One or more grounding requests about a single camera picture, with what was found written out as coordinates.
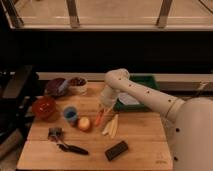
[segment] apple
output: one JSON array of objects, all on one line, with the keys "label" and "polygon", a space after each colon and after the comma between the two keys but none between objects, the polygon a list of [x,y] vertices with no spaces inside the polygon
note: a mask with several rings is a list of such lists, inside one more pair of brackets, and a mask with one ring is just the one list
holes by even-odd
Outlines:
[{"label": "apple", "polygon": [[90,119],[88,117],[81,117],[78,120],[78,129],[81,131],[88,131],[90,128]]}]

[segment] red bowl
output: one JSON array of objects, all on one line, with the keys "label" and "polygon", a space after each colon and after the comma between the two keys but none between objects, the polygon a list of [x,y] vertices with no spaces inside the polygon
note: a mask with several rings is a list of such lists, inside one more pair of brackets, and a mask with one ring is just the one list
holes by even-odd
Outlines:
[{"label": "red bowl", "polygon": [[55,100],[51,97],[42,97],[36,100],[32,105],[32,112],[40,119],[46,119],[56,110]]}]

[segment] metal tongs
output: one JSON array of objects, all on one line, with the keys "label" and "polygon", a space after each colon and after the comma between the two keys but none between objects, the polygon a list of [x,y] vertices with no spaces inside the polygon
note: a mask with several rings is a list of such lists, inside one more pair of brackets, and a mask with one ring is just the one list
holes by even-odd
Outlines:
[{"label": "metal tongs", "polygon": [[83,148],[64,143],[61,140],[62,133],[62,128],[60,127],[49,128],[48,139],[56,142],[58,147],[65,152],[74,152],[83,155],[89,154],[89,152]]}]

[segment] dark background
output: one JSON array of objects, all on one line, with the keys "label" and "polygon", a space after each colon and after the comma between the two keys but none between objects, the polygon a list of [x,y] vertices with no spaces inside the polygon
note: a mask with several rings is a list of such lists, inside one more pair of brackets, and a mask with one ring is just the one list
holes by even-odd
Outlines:
[{"label": "dark background", "polygon": [[0,68],[37,71],[210,73],[213,32],[15,31],[0,15]]}]

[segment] wooden table surface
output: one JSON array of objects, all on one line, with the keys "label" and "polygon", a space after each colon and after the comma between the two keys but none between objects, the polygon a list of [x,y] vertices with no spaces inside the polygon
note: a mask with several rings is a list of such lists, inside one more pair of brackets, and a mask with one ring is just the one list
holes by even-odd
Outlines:
[{"label": "wooden table surface", "polygon": [[[159,114],[154,112],[119,113],[118,130],[112,140],[93,127],[82,132],[71,127],[62,117],[67,106],[75,106],[79,116],[92,121],[97,112],[103,82],[89,82],[84,95],[67,95],[57,99],[56,112],[48,121],[35,119],[25,143],[17,168],[20,170],[146,170],[171,171],[172,159]],[[106,117],[111,118],[114,111]],[[64,141],[90,152],[89,156],[63,152],[47,139],[49,127],[62,127]],[[104,152],[120,141],[129,150],[109,162]]]}]

